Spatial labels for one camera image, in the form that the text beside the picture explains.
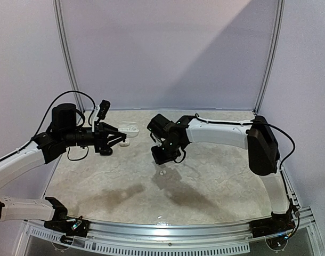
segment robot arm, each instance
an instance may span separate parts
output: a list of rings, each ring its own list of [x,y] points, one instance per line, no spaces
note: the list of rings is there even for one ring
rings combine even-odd
[[[57,159],[66,152],[66,147],[94,146],[96,153],[111,155],[111,147],[124,141],[126,134],[100,122],[109,107],[109,101],[104,100],[97,106],[92,127],[76,124],[76,114],[81,115],[83,123],[85,117],[74,104],[64,103],[53,108],[52,122],[46,132],[34,136],[20,150],[0,159],[0,189],[20,175]],[[87,234],[88,221],[67,217],[67,209],[52,197],[20,199],[0,195],[0,221],[13,219],[44,220],[44,226],[67,235]]]
[[[277,140],[270,127],[263,124],[267,124],[267,121],[262,116],[256,116],[252,121],[238,122],[203,120],[197,115],[182,116],[174,123],[158,114],[147,128],[153,140],[159,142],[158,146],[151,148],[154,160],[159,165],[176,162],[181,156],[180,150],[184,152],[184,159],[185,148],[190,143],[210,142],[248,150],[249,168],[261,178],[271,202],[273,222],[277,222],[276,227],[269,230],[272,233],[293,226],[291,212],[294,208],[278,170],[280,154]]]

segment table surface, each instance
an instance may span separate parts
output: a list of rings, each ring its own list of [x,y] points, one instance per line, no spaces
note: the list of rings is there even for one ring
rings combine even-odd
[[[140,132],[128,147],[113,147],[111,156],[95,154],[71,162],[64,154],[45,196],[63,203],[71,216],[92,220],[170,225],[211,224],[270,215],[271,206],[260,178],[248,167],[248,152],[213,143],[191,143],[181,164],[154,163],[154,142],[147,124],[161,113],[178,120],[194,110],[110,111],[106,122],[137,122]],[[252,119],[247,111],[197,111],[202,118]],[[85,154],[72,148],[70,158]]]

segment white object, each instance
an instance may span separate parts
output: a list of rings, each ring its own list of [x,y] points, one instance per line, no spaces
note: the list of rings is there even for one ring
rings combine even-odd
[[[131,144],[131,141],[129,139],[126,139],[125,142],[121,141],[119,145],[121,147],[128,147]]]
[[[119,124],[119,132],[127,134],[129,138],[136,137],[139,133],[139,128],[136,122],[121,122]]]

